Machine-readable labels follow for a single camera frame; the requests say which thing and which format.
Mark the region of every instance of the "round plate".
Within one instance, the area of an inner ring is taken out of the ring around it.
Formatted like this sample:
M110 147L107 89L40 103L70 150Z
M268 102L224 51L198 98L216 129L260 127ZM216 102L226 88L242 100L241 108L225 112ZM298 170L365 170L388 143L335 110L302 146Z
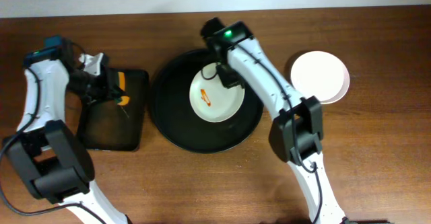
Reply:
M316 96L322 104L340 100L350 84L347 68L336 56L321 51L308 52L296 59L290 72L292 85L306 98Z
M193 111L209 122L229 119L240 109L245 95L241 85L226 89L218 75L212 78L216 74L216 66L217 63L210 63L197 72L189 91Z
M216 61L205 49L187 52L162 69L152 84L151 117L158 130L183 149L197 153L225 151L244 141L261 119L262 102L247 84L244 100L232 117L209 122L196 115L189 99L191 82L204 62Z

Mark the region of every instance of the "brown table surface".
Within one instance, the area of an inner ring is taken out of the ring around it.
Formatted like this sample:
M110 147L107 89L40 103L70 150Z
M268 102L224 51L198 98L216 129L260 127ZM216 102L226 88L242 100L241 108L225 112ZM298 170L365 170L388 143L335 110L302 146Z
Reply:
M365 7L273 11L97 15L0 20L0 135L23 112L23 56L60 34L88 53L105 52L113 67L157 68L204 43L204 22L243 20L280 71L303 50L337 55L350 72L347 95L323 106L325 167L339 205L353 220L431 223L431 7ZM67 96L76 128L76 98ZM99 187L134 223L274 223L307 219L291 169L268 143L265 111L239 146L212 155L169 143L145 115L136 152L91 151ZM17 207L34 200L8 161L1 181ZM2 223L79 223L69 211L21 217L0 204Z

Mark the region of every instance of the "green light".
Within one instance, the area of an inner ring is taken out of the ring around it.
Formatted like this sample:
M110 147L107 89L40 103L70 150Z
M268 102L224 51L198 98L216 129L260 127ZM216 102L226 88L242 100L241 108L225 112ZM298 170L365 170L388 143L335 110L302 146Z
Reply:
M224 32L224 36L231 37L232 36L232 31L231 30L225 31Z

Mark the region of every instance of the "yellow object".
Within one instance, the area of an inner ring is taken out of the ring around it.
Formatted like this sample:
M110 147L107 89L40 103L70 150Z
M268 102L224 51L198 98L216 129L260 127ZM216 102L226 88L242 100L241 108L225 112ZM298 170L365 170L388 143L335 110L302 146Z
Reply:
M119 72L119 87L121 90L126 91L126 77L123 72ZM119 106L125 106L129 103L129 96L121 96L121 101L117 104Z

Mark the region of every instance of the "wooden table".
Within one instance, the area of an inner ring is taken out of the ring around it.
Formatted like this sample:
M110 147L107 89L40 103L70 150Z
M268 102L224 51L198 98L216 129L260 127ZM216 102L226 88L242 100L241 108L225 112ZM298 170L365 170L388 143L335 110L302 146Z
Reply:
M60 34L88 53L105 52L113 67L154 72L176 55L201 48L204 22L243 20L283 72L304 50L337 55L351 85L324 106L325 166L340 206L353 220L431 223L431 7L98 15L0 20L0 135L22 117L23 56ZM67 96L75 128L77 100ZM264 113L254 133L218 154L189 153L169 143L145 115L136 152L91 151L100 188L134 223L297 223L308 210L290 170L267 141ZM23 210L34 200L7 161L1 181ZM69 211L21 217L0 204L2 223L79 223Z

